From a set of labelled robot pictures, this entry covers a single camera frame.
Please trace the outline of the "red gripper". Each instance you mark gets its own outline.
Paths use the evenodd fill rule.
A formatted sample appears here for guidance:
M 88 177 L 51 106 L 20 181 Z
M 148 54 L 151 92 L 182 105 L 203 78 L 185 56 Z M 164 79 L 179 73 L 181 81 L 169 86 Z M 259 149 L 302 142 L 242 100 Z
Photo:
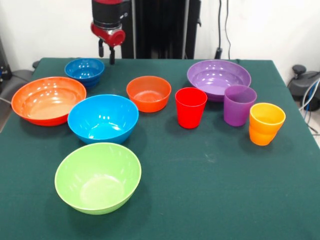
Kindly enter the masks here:
M 115 46 L 120 46 L 126 37 L 125 32 L 121 28 L 106 29 L 100 26 L 95 25 L 93 22 L 90 25 L 90 29 L 94 35 L 99 39 L 98 41 L 98 54 L 99 57 L 104 56 L 104 46 L 106 43 L 109 46 L 110 55 L 109 55 L 109 64 L 115 64 Z

